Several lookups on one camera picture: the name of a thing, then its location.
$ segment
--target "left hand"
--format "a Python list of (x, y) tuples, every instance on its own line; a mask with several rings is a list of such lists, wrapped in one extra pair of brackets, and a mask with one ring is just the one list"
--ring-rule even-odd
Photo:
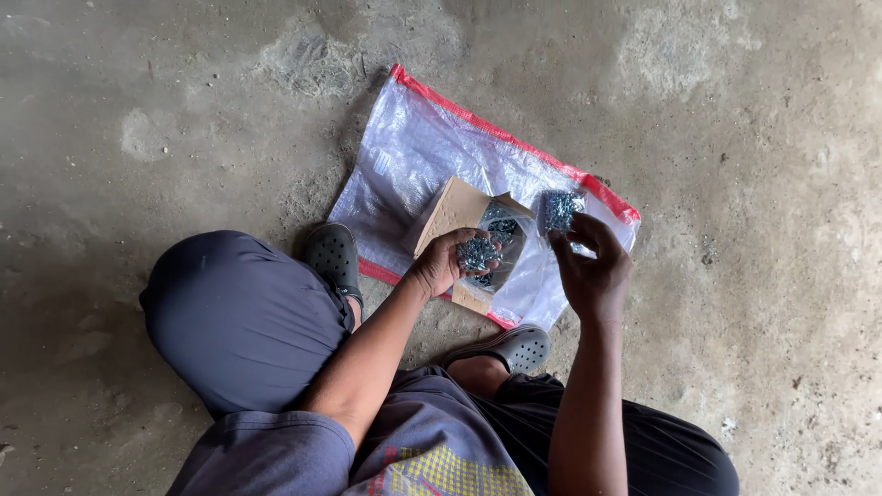
[[(471, 272), (462, 270), (456, 256), (456, 245), (465, 243), (473, 237), (490, 237), (490, 233), (481, 229), (455, 229), (433, 239), (420, 258), (405, 274), (415, 279), (426, 291), (427, 297), (444, 294), (458, 279), (484, 275), (489, 271)], [(488, 261), (488, 268), (496, 268), (498, 263)]]

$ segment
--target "red trim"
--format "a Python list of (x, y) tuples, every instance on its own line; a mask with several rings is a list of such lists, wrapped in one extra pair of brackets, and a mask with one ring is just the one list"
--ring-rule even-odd
[(511, 133), (499, 129), (495, 125), (485, 121), (484, 119), (481, 119), (468, 110), (463, 109), (456, 103), (447, 100), (445, 97), (436, 93), (436, 91), (432, 88), (424, 85), (423, 83), (417, 81), (412, 76), (407, 74), (407, 71), (405, 71), (404, 67), (402, 67), (401, 64), (393, 65), (392, 70), (389, 72), (389, 75), (395, 78), (398, 84), (419, 94), (426, 100), (436, 103), (437, 105), (441, 106), (442, 109), (447, 110), (448, 112), (454, 114), (455, 116), (480, 129), (481, 131), (484, 131), (491, 136), (495, 136), (496, 138), (499, 138), (506, 143), (515, 145), (525, 152), (535, 155), (543, 162), (548, 163), (551, 167), (560, 170), (576, 183), (579, 183), (582, 186), (586, 187), (591, 192), (591, 194), (602, 201), (604, 205), (609, 207), (609, 210), (612, 211), (613, 215), (615, 215), (619, 221), (625, 224), (631, 224), (634, 223), (634, 221), (639, 220), (640, 212), (638, 212), (636, 208), (632, 207), (630, 204), (628, 204), (627, 201), (616, 195), (610, 188), (606, 187), (605, 185), (603, 185), (603, 183), (598, 181), (596, 177), (588, 174), (584, 170), (577, 169), (568, 163), (563, 163), (559, 161), (553, 156), (546, 154), (542, 150), (533, 147), (532, 145), (529, 145), (528, 143), (525, 143), (520, 139), (515, 138), (514, 136), (512, 136)]
[[(358, 272), (361, 272), (372, 279), (391, 284), (392, 286), (398, 284), (398, 281), (401, 280), (400, 275), (395, 274), (393, 271), (381, 267), (368, 259), (363, 259), (362, 257), (358, 258)], [(441, 297), (448, 300), (450, 299), (450, 295), (441, 295)], [(511, 329), (517, 325), (517, 322), (514, 320), (503, 319), (493, 312), (487, 312), (487, 318), (502, 326), (503, 329)]]

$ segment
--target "clear plastic bag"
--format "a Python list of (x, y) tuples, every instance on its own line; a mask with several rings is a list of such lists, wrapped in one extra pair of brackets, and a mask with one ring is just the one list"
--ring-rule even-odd
[[(537, 214), (543, 192), (579, 192), (586, 213), (609, 225), (626, 251), (634, 246), (639, 213), (613, 191), (446, 100), (396, 64), (371, 111), (352, 176), (329, 218), (347, 224), (355, 234), (363, 274), (394, 284), (407, 271), (413, 250), (401, 240), (450, 176), (490, 196), (510, 192)], [(533, 323), (548, 330), (567, 301), (544, 233), (535, 221), (532, 229), (535, 235), (525, 237), (488, 317), (503, 327)]]

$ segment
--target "navy shorts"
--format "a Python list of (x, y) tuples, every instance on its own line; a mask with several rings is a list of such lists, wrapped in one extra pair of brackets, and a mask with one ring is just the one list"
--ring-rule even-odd
[[(355, 324), (332, 284), (234, 231), (171, 247), (140, 300), (153, 345), (215, 419), (296, 410)], [(408, 373), (449, 377), (436, 366)], [(473, 397), (537, 495), (548, 493), (549, 444), (563, 393), (548, 374), (515, 374), (493, 401)], [(738, 494), (729, 457), (697, 426), (632, 402), (624, 402), (622, 417), (631, 494)]]

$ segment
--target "open cardboard box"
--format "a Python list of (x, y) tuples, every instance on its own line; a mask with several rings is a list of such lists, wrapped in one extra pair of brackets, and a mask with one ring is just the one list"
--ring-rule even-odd
[[(487, 206), (493, 200), (498, 201), (515, 212), (526, 214), (530, 218), (535, 219), (536, 217), (536, 214), (529, 208), (512, 199), (512, 195), (509, 193), (490, 196), (462, 179), (451, 176), (440, 196), (437, 197), (435, 205), (429, 206), (431, 214), (416, 242), (414, 258), (419, 257), (426, 249), (426, 246), (429, 245), (429, 242), (438, 236), (458, 228), (477, 227), (484, 216), (484, 212), (487, 210)], [(514, 234), (516, 236), (523, 235), (523, 233), (519, 232)], [(505, 256), (505, 261), (515, 264), (519, 256), (520, 248), (516, 252), (508, 252)], [(493, 273), (493, 284), (498, 286), (505, 284), (505, 280), (508, 279), (510, 274), (511, 271)], [(486, 315), (490, 311), (491, 295), (487, 293), (487, 298), (478, 298), (475, 296), (476, 291), (480, 290), (462, 280), (456, 281), (453, 284), (452, 301), (481, 315)]]

